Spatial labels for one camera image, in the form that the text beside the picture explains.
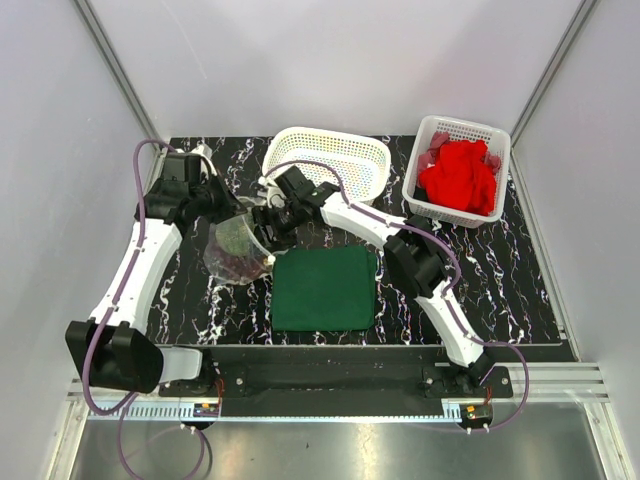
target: laundry basket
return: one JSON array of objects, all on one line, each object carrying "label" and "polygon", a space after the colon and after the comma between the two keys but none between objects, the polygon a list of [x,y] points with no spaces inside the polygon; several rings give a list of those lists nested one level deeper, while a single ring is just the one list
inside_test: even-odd
[{"label": "laundry basket", "polygon": [[[500,170],[496,174],[496,201],[491,215],[485,217],[475,213],[467,213],[453,208],[434,205],[413,198],[418,180],[418,157],[425,153],[436,132],[447,132],[451,140],[484,140],[492,155],[500,157]],[[453,223],[467,228],[477,228],[488,222],[495,222],[502,216],[504,197],[509,176],[509,160],[511,158],[511,137],[504,130],[488,127],[480,123],[465,122],[455,118],[430,115],[420,124],[416,141],[413,144],[407,174],[402,185],[402,196],[409,204],[409,209],[423,217]]]},{"label": "laundry basket", "polygon": [[[342,178],[349,199],[370,205],[382,193],[389,178],[391,152],[373,138],[292,127],[278,133],[269,145],[262,174],[292,160],[314,160],[332,167]],[[297,167],[316,185],[325,181],[336,184],[331,172],[322,167],[306,164]],[[268,179],[274,179],[284,170],[285,167],[276,170]],[[267,199],[277,194],[277,190],[272,184]]]}]

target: white wall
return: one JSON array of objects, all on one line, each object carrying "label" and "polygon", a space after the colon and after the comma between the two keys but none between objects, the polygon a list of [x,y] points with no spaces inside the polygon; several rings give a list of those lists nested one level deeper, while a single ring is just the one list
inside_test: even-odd
[{"label": "white wall", "polygon": [[69,1],[4,0],[0,63],[0,477],[29,480],[72,375],[66,326],[124,251],[142,133]]},{"label": "white wall", "polygon": [[601,2],[516,146],[585,360],[640,468],[640,3]]},{"label": "white wall", "polygon": [[162,135],[510,130],[579,0],[93,0]]}]

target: red cloth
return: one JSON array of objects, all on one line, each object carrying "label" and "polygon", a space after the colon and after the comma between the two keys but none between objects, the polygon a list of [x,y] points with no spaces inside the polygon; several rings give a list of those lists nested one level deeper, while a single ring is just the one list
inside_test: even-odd
[{"label": "red cloth", "polygon": [[495,207],[494,156],[482,140],[445,143],[435,154],[435,165],[419,175],[429,202],[488,216]]}]

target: reflective floor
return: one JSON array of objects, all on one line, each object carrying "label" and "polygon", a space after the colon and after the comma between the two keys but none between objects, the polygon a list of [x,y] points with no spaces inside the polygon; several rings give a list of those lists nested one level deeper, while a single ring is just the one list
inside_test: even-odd
[{"label": "reflective floor", "polygon": [[[503,407],[500,413],[506,414]],[[199,442],[171,426],[127,422],[125,453],[142,478],[175,480],[195,465]],[[127,479],[118,462],[117,423],[87,423],[73,479]],[[591,480],[604,479],[589,426],[577,405],[531,404],[489,435],[437,433],[393,424],[228,424],[206,430],[209,454],[196,479]]]}]

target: marble tabletop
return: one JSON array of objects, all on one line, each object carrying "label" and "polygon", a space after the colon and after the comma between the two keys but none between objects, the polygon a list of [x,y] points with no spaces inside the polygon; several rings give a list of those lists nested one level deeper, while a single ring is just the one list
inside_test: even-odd
[{"label": "marble tabletop", "polygon": [[[414,137],[376,137],[389,146],[392,165],[384,193],[373,206],[411,215],[402,199],[402,180]],[[236,195],[256,196],[262,160],[271,138],[174,138],[186,151],[206,142],[213,160]],[[557,344],[560,336],[531,238],[509,181],[504,215],[475,230],[432,221],[433,232],[459,258],[462,281],[456,296],[469,323],[486,340]],[[153,300],[147,336],[159,344],[187,345],[429,345],[440,339],[426,313],[389,284],[378,256],[374,326],[350,332],[274,332],[272,279],[242,287],[216,285],[202,260],[208,224],[199,219],[169,263]],[[364,244],[342,230],[309,224],[298,229],[298,248]]]}]

